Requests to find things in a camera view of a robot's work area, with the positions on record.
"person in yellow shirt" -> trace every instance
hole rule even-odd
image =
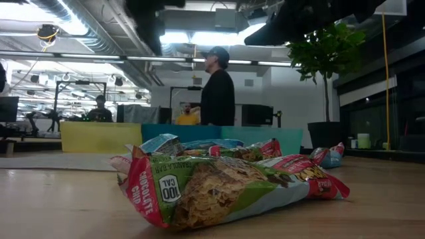
[[[177,125],[197,125],[199,124],[199,116],[191,112],[191,105],[185,103],[183,105],[183,114],[181,114],[175,121]]]

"potted plant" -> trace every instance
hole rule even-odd
[[[301,81],[311,79],[317,84],[317,72],[323,77],[326,122],[308,124],[313,148],[332,147],[342,141],[340,123],[329,120],[328,80],[334,73],[344,76],[360,69],[359,45],[364,41],[363,32],[339,23],[309,33],[303,40],[288,45],[291,67],[299,67]]]

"table surface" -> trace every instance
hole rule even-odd
[[[0,169],[0,238],[424,238],[425,165],[344,158],[347,200],[304,200],[262,216],[170,233],[149,225],[116,174]]]

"yellow pole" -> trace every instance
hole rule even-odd
[[[388,54],[386,51],[385,9],[382,10],[382,15],[382,32],[384,35],[384,58],[386,73],[386,143],[388,144],[388,150],[390,150],[390,71],[388,69]]]

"yellow shirt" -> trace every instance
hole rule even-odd
[[[196,114],[182,114],[175,121],[175,124],[177,125],[197,125],[198,123],[199,116]]]

